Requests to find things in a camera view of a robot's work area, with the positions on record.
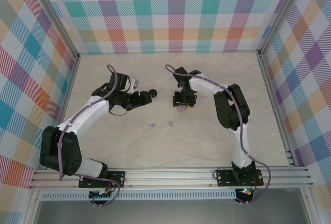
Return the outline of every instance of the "black mounting plate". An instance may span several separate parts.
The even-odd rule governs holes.
[[[255,182],[253,177],[255,178],[257,182],[257,186],[262,186],[263,183],[263,178],[262,178],[262,173],[261,170],[255,170],[254,175],[249,178],[246,182],[239,184],[236,180],[236,178],[232,174],[233,170],[217,170],[214,174],[216,174],[217,178],[217,185],[220,186],[255,186]]]
[[[124,187],[125,181],[125,171],[108,171],[107,178],[112,179],[120,185],[120,187]],[[108,181],[100,181],[89,178],[83,178],[83,180],[79,180],[78,183],[79,188],[108,188]]]

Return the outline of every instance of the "small purple object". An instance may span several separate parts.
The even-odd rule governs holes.
[[[186,106],[185,105],[179,105],[177,109],[178,109],[179,112],[183,112],[183,111],[186,110]]]

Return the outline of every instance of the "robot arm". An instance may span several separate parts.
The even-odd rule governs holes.
[[[176,69],[175,72],[188,74],[183,67]],[[232,139],[232,175],[236,182],[241,185],[245,184],[247,181],[251,181],[252,176],[257,173],[255,162],[245,154],[241,147],[239,116],[229,94],[220,86],[216,86],[215,84],[210,83],[210,80],[206,80],[206,77],[200,71],[194,70],[189,74],[198,77],[173,75],[178,82],[178,87],[182,88],[180,92],[175,92],[173,106],[194,107],[197,98],[195,95],[196,92],[213,97],[218,121],[224,128],[229,130]],[[222,86],[232,93],[239,106],[243,119],[243,146],[245,150],[250,153],[247,137],[248,116],[250,110],[243,93],[240,87],[236,84]]]
[[[73,115],[67,121],[59,124],[57,127],[47,127],[42,134],[40,164],[59,171],[57,144],[59,137],[65,127],[69,124],[69,128],[62,140],[62,166],[65,175],[85,175],[90,177],[108,178],[108,166],[104,163],[82,158],[79,148],[79,140],[85,135],[103,115],[111,111],[114,106],[121,106],[126,111],[149,104],[152,102],[152,97],[157,95],[156,90],[152,89],[149,92],[135,92],[138,87],[138,80],[130,80],[129,76],[117,73],[117,85],[115,91],[97,104],[91,104],[105,96],[113,87],[115,76],[112,74],[109,83],[105,83],[100,88],[97,88],[92,97],[83,106],[90,106],[82,112],[73,123],[70,123]]]

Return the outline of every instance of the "marble floor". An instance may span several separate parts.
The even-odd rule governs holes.
[[[158,91],[153,102],[124,116],[103,116],[80,140],[85,158],[109,167],[230,166],[228,131],[218,122],[213,98],[197,93],[197,104],[179,112],[172,107],[177,83],[165,64],[197,69],[222,84],[238,84],[251,110],[248,138],[251,154],[270,166],[287,166],[283,144],[254,53],[131,53],[81,57],[66,117],[109,81],[107,64],[139,80],[139,91]],[[124,113],[114,109],[114,113]]]

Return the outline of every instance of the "floor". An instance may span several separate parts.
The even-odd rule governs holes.
[[[254,53],[131,53],[83,55],[66,117],[76,113],[91,93],[109,81],[107,64],[139,80],[139,91],[158,91],[153,102],[124,116],[103,116],[80,140],[84,157],[119,167],[230,166],[228,130],[216,117],[214,100],[197,94],[192,109],[172,107],[177,83],[165,64],[197,69],[222,84],[238,84],[251,110],[248,138],[251,154],[269,166],[287,166],[283,144]],[[124,113],[114,109],[114,113]]]

